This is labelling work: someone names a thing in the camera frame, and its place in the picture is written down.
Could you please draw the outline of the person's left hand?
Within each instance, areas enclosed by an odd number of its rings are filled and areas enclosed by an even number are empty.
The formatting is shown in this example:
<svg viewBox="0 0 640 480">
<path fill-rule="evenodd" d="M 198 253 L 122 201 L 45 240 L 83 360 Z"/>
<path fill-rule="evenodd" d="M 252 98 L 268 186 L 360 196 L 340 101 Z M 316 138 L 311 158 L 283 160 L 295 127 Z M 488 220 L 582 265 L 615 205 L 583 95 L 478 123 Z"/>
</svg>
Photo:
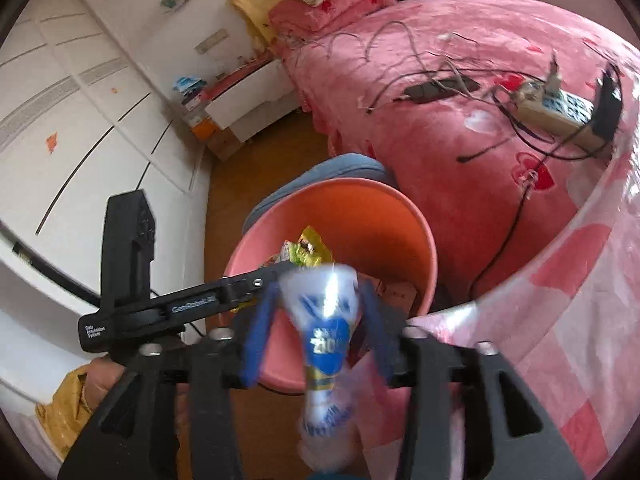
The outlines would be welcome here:
<svg viewBox="0 0 640 480">
<path fill-rule="evenodd" d="M 94 411 L 107 393 L 122 377 L 125 367 L 113 362 L 108 356 L 92 360 L 87 367 L 84 397 L 88 408 Z"/>
</svg>

